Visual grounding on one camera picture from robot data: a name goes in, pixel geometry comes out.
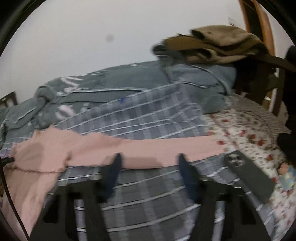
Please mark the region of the pink knit sweater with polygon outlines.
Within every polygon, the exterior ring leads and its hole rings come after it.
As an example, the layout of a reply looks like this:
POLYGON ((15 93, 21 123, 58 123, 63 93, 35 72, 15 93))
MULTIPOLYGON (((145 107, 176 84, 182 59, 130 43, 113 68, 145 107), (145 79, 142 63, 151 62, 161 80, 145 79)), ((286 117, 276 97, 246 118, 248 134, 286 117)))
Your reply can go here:
POLYGON ((192 162, 223 152, 215 136, 128 140, 102 133, 83 136, 50 127, 34 132, 29 140, 12 148, 15 161, 5 166, 4 174, 16 211, 12 211, 7 198, 3 199, 1 210, 15 234, 25 240, 32 232, 46 195, 67 167, 105 166, 116 153, 121 153, 124 168, 153 169, 175 166, 180 153, 192 162))

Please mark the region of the brown clothes pile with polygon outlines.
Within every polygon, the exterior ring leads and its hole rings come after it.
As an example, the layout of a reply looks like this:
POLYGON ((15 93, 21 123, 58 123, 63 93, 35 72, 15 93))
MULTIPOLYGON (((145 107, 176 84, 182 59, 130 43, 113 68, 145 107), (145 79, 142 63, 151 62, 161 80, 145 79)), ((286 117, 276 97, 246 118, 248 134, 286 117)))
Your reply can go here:
POLYGON ((228 64, 268 53, 266 45, 256 35, 223 25, 196 28, 189 35, 166 38, 152 51, 160 59, 188 64, 228 64))

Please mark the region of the black smartphone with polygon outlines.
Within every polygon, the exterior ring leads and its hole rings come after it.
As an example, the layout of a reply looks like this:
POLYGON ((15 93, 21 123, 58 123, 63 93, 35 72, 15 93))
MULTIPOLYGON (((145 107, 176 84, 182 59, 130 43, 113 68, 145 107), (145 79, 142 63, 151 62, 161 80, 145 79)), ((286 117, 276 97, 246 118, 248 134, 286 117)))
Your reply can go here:
POLYGON ((240 151, 234 151, 226 154, 224 161, 261 203, 269 202, 275 183, 250 158, 240 151))

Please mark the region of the small blue white toy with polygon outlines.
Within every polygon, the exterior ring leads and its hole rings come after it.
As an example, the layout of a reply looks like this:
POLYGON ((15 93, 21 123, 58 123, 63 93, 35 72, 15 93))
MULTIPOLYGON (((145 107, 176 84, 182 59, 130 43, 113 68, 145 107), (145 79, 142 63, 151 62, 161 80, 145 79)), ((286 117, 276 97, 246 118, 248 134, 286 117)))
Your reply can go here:
POLYGON ((289 165, 288 162, 281 162, 277 172, 283 190, 290 196, 295 186, 295 169, 293 165, 289 165))

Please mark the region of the grey-green fleece blanket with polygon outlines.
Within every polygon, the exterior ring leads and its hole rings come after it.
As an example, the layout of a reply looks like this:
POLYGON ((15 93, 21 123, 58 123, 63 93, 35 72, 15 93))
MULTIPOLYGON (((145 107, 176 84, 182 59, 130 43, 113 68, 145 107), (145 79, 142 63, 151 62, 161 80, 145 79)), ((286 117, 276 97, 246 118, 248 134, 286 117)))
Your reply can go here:
POLYGON ((157 61, 126 64, 84 75, 55 78, 17 106, 1 109, 1 141, 35 128, 46 128, 76 114, 127 95, 181 82, 192 102, 204 113, 226 106, 236 78, 231 65, 189 64, 159 56, 157 61))

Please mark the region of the dark wooden headboard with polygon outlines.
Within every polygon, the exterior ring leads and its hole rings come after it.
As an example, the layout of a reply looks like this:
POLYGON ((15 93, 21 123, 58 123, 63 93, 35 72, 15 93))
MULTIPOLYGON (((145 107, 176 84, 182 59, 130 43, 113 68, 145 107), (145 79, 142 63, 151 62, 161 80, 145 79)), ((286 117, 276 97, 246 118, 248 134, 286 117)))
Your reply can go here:
POLYGON ((16 98, 16 93, 13 91, 0 100, 0 107, 1 108, 9 108, 11 106, 18 105, 18 100, 16 98))

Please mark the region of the wooden door frame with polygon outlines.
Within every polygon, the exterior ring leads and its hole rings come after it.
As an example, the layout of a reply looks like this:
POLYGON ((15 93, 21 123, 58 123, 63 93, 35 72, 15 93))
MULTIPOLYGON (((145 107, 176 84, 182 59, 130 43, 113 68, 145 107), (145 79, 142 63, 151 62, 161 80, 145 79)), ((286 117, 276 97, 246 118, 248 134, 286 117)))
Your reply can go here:
POLYGON ((275 55, 273 32, 267 13, 257 1, 239 0, 247 32, 255 34, 275 55))

